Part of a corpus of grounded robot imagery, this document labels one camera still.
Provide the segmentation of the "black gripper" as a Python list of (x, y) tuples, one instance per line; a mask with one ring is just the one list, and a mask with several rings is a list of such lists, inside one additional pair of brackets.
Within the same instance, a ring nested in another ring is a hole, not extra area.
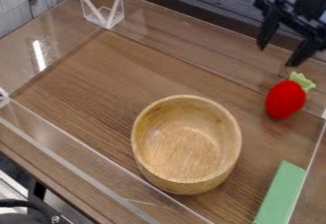
[(264, 22), (258, 33), (258, 47), (264, 50), (284, 24), (307, 40), (302, 41), (286, 66), (297, 67), (319, 49), (326, 49), (326, 0), (256, 0)]

